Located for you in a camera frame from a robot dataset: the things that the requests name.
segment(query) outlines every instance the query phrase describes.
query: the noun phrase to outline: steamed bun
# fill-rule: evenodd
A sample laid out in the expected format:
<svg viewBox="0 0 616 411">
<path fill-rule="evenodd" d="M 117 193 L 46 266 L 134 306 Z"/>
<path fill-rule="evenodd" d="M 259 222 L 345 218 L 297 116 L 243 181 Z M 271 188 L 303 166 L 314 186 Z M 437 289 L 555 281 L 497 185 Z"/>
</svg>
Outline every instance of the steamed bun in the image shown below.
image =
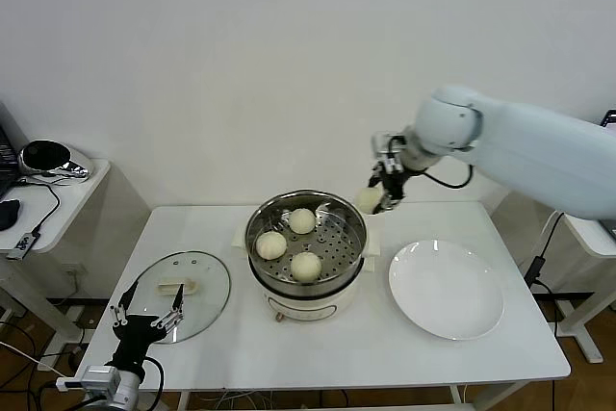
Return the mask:
<svg viewBox="0 0 616 411">
<path fill-rule="evenodd" d="M 257 253 L 265 260 L 281 257 L 287 250 L 287 240 L 276 231 L 268 231 L 257 239 Z"/>
<path fill-rule="evenodd" d="M 371 215 L 382 195 L 383 191 L 378 187 L 362 188 L 355 197 L 355 205 L 364 214 Z"/>
<path fill-rule="evenodd" d="M 310 283 L 321 274 L 321 259 L 312 252 L 301 252 L 291 261 L 293 279 L 301 283 Z"/>
<path fill-rule="evenodd" d="M 315 229 L 317 218 L 308 209 L 295 209 L 289 215 L 289 226 L 298 235 L 305 235 Z"/>
</svg>

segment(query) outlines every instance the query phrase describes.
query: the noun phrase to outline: metal bowl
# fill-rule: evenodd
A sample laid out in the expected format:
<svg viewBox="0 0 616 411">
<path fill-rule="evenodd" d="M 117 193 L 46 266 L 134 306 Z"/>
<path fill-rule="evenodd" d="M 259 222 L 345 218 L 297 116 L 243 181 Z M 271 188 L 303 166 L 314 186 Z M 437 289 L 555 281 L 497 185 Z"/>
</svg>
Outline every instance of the metal bowl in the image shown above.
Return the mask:
<svg viewBox="0 0 616 411">
<path fill-rule="evenodd" d="M 305 235 L 289 227 L 289 215 L 298 208 L 309 209 L 317 217 L 317 226 Z M 276 260 L 264 260 L 257 253 L 257 238 L 268 231 L 277 231 L 287 240 L 287 251 Z M 294 299 L 333 295 L 350 284 L 363 265 L 366 239 L 366 223 L 350 203 L 335 194 L 314 190 L 270 199 L 252 215 L 244 236 L 257 280 L 271 291 Z M 306 251 L 321 258 L 321 276 L 312 283 L 295 281 L 291 273 L 293 256 Z"/>
</svg>

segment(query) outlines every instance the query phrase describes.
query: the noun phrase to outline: white plate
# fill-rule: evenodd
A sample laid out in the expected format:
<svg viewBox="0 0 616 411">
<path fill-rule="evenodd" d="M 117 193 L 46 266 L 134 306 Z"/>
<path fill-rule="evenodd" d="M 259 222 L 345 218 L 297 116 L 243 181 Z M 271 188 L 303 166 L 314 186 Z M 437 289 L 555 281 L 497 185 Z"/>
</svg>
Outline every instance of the white plate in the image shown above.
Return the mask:
<svg viewBox="0 0 616 411">
<path fill-rule="evenodd" d="M 402 249 L 389 267 L 389 285 L 411 321 L 454 341 L 484 336 L 504 312 L 494 271 L 471 251 L 443 240 Z"/>
</svg>

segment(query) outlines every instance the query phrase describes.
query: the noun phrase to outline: computer mouse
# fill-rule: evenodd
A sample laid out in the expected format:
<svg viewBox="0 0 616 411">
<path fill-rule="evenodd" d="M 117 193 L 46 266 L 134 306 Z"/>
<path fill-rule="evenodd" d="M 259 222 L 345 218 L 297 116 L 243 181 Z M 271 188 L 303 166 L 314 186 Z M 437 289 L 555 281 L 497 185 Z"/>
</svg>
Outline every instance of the computer mouse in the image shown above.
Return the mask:
<svg viewBox="0 0 616 411">
<path fill-rule="evenodd" d="M 0 231 L 7 230 L 15 225 L 19 206 L 18 199 L 0 202 Z"/>
</svg>

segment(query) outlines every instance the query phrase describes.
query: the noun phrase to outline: glass lid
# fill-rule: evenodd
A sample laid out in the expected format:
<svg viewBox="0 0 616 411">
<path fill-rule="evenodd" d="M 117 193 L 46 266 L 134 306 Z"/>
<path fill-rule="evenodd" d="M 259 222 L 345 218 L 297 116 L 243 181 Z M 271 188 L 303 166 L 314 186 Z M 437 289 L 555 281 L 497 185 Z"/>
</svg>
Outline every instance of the glass lid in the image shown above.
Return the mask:
<svg viewBox="0 0 616 411">
<path fill-rule="evenodd" d="M 184 284 L 184 319 L 157 344 L 189 339 L 210 326 L 222 313 L 231 290 L 231 276 L 217 257 L 188 251 L 168 255 L 145 270 L 128 314 L 161 317 L 171 309 Z"/>
</svg>

